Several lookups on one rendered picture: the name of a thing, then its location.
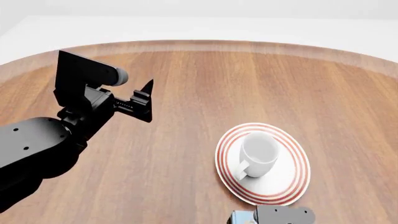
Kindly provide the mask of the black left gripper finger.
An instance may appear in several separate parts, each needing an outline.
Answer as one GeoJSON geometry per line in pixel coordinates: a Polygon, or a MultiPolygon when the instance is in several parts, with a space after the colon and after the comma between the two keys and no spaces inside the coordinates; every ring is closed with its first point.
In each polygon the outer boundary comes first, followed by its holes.
{"type": "Polygon", "coordinates": [[[152,89],[154,80],[150,80],[141,90],[134,90],[130,97],[133,117],[150,123],[152,121],[152,89]]]}

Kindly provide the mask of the small light blue box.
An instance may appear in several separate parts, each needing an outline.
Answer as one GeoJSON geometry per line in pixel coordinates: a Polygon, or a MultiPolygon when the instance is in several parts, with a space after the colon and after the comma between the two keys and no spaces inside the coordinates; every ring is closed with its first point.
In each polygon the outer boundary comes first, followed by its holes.
{"type": "Polygon", "coordinates": [[[227,224],[257,224],[257,221],[253,211],[234,210],[228,218],[227,224]]]}

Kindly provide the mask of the white mug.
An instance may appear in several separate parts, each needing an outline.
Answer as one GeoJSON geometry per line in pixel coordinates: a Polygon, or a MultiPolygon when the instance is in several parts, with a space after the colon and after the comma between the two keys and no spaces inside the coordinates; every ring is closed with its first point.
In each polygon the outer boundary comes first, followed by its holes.
{"type": "Polygon", "coordinates": [[[279,145],[272,136],[260,131],[251,132],[243,138],[234,177],[243,180],[266,175],[279,158],[279,151],[279,145]]]}

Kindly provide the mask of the white plate with red rings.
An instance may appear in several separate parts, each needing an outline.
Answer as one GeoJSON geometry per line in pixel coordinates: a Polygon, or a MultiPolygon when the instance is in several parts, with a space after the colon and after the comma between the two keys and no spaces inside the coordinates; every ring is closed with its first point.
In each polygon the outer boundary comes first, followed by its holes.
{"type": "Polygon", "coordinates": [[[311,177],[308,157],[290,134],[269,124],[239,124],[223,134],[215,151],[215,167],[222,183],[232,194],[251,205],[290,205],[304,195],[311,177]],[[237,180],[243,138],[260,131],[272,136],[279,145],[279,158],[273,168],[260,178],[237,180]]]}

